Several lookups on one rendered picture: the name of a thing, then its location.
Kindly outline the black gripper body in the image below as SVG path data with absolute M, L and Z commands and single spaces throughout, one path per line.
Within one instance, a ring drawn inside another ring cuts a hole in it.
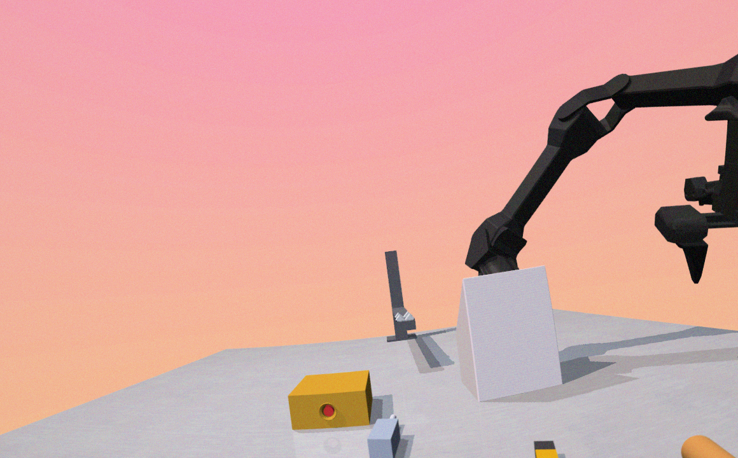
M 725 160 L 718 166 L 723 175 L 719 212 L 698 212 L 691 205 L 660 207 L 655 215 L 655 226 L 667 242 L 701 242 L 707 229 L 738 227 L 738 164 Z

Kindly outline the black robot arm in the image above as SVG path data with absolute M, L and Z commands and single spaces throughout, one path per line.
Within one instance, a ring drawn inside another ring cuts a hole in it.
M 613 99 L 615 104 L 600 121 L 591 102 Z M 615 130 L 634 108 L 717 106 L 706 121 L 728 121 L 725 160 L 738 164 L 738 54 L 726 62 L 657 73 L 619 74 L 602 86 L 585 88 L 556 111 L 548 128 L 546 148 L 501 212 L 483 221 L 471 238 L 465 264 L 478 276 L 520 270 L 517 255 L 528 241 L 524 225 L 560 179 L 572 159 L 584 155 Z M 685 179 L 687 201 L 712 205 L 719 212 L 723 175 Z

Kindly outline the yellow square bar with black tip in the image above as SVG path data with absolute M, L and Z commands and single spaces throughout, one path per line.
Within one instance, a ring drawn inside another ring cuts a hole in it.
M 536 458 L 558 458 L 554 441 L 534 441 Z

